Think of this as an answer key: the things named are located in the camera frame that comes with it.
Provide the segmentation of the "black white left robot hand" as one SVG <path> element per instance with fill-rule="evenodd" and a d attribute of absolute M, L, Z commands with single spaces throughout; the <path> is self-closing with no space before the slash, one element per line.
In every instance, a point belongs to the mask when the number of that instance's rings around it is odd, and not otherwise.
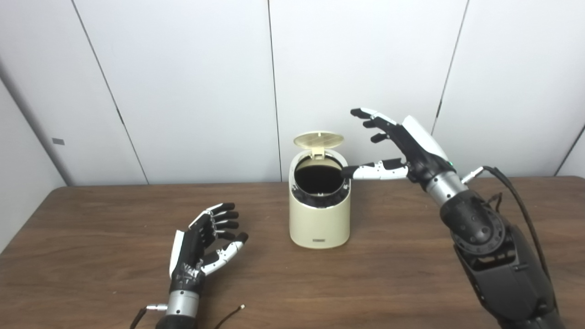
<path fill-rule="evenodd" d="M 224 202 L 203 210 L 187 229 L 175 232 L 170 256 L 169 292 L 201 294 L 208 275 L 229 263 L 247 242 L 238 229 L 235 204 Z"/>

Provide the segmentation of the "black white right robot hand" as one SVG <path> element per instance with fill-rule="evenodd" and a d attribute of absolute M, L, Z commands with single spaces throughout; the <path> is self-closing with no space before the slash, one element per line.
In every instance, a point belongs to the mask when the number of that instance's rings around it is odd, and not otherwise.
<path fill-rule="evenodd" d="M 380 133 L 371 137 L 372 143 L 391 140 L 404 156 L 380 160 L 359 166 L 344 166 L 341 175 L 353 180 L 408 179 L 422 187 L 435 177 L 456 170 L 443 149 L 420 123 L 408 115 L 401 124 L 382 113 L 367 108 L 351 110 L 354 117 L 362 119 L 366 128 L 378 128 Z"/>

